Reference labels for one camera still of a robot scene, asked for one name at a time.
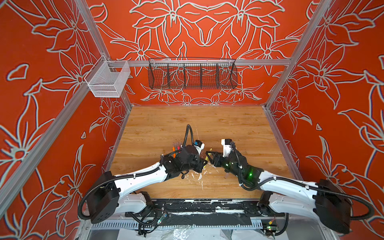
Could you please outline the yellow pen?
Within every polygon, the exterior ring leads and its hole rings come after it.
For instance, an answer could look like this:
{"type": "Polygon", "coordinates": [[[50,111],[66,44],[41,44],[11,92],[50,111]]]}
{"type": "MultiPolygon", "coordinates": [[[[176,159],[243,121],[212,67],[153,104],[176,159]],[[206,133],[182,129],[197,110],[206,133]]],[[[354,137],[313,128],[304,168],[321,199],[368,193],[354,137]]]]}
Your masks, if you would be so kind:
{"type": "Polygon", "coordinates": [[[211,162],[213,159],[212,159],[212,149],[210,149],[209,151],[206,151],[206,158],[205,158],[206,161],[209,161],[211,162]]]}

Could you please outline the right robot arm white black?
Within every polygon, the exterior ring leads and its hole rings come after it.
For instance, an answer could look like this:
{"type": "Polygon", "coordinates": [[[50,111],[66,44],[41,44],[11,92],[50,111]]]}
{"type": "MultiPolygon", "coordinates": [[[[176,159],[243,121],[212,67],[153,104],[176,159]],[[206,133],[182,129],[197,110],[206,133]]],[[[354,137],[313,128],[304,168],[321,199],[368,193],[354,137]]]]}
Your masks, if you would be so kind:
{"type": "Polygon", "coordinates": [[[210,163],[235,175],[246,191],[263,191],[259,208],[265,215],[294,214],[320,221],[328,229],[349,234],[351,221],[367,220],[375,209],[361,197],[341,192],[331,181],[304,182],[272,174],[247,162],[230,139],[223,152],[207,151],[210,163]]]}

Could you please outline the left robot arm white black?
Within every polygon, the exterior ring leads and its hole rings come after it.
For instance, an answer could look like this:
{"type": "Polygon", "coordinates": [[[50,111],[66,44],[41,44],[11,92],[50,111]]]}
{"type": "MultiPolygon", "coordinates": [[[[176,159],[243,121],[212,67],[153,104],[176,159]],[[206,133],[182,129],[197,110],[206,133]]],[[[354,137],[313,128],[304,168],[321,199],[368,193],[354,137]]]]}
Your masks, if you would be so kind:
{"type": "Polygon", "coordinates": [[[161,155],[154,165],[123,175],[103,173],[80,200],[78,217],[98,224],[113,214],[141,212],[151,200],[140,190],[177,177],[184,179],[190,171],[201,173],[208,163],[200,156],[204,147],[202,141],[194,139],[192,127],[187,125],[182,145],[161,155]]]}

